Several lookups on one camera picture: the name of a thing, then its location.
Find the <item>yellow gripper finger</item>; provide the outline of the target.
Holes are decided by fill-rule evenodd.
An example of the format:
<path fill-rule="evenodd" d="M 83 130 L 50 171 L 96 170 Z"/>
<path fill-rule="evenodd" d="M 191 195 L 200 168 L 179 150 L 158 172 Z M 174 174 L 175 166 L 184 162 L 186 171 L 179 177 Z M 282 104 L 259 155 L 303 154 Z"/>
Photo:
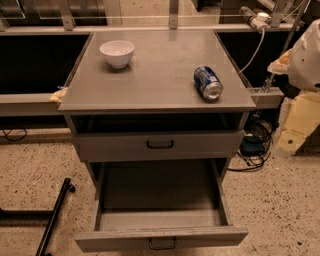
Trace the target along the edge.
<path fill-rule="evenodd" d="M 293 155 L 320 125 L 320 94 L 302 93 L 294 99 L 285 97 L 280 108 L 275 148 Z"/>

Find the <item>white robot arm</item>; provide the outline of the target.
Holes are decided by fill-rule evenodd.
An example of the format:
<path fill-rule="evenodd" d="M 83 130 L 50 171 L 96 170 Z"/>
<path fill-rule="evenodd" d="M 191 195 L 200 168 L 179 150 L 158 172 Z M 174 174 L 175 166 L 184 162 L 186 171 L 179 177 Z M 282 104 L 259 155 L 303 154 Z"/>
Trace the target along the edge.
<path fill-rule="evenodd" d="M 272 74 L 285 74 L 300 90 L 285 97 L 275 132 L 275 150 L 293 155 L 320 125 L 320 20 L 315 20 L 294 46 L 268 66 Z"/>

